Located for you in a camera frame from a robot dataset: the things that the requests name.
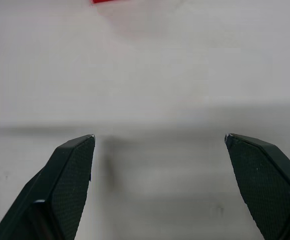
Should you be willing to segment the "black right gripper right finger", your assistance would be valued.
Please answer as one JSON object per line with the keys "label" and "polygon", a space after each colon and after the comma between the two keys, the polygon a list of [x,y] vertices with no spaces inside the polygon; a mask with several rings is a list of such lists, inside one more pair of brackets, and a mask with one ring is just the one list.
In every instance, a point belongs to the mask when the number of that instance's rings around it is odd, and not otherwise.
{"label": "black right gripper right finger", "polygon": [[266,240],[290,240],[290,159],[274,144],[227,134],[240,194]]}

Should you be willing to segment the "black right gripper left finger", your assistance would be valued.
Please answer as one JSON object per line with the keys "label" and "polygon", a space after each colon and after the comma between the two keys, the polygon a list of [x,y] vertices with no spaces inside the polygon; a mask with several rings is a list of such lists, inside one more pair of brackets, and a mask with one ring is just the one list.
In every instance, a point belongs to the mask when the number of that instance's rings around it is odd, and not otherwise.
{"label": "black right gripper left finger", "polygon": [[0,221],[0,240],[73,240],[87,199],[95,136],[58,146]]}

